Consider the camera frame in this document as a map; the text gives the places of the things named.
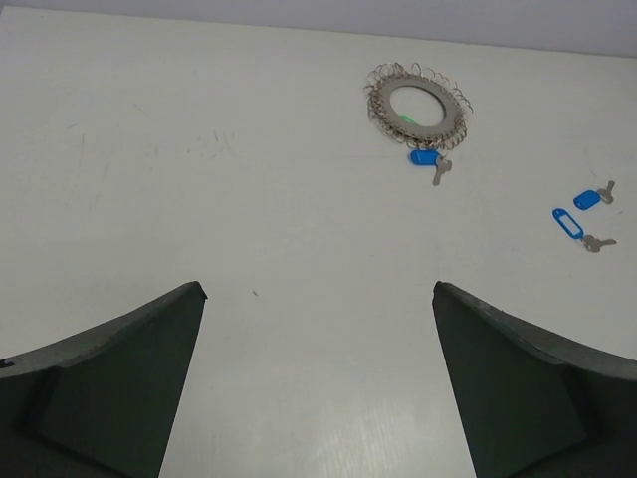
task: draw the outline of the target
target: table surface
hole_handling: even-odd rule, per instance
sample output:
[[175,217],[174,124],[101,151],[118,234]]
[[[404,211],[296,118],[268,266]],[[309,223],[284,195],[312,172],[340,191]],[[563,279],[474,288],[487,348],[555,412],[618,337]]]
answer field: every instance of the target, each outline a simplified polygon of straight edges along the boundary
[[[366,115],[413,61],[476,110],[437,188]],[[6,8],[0,71],[0,357],[209,296],[164,478],[475,476],[438,280],[637,359],[636,60]]]

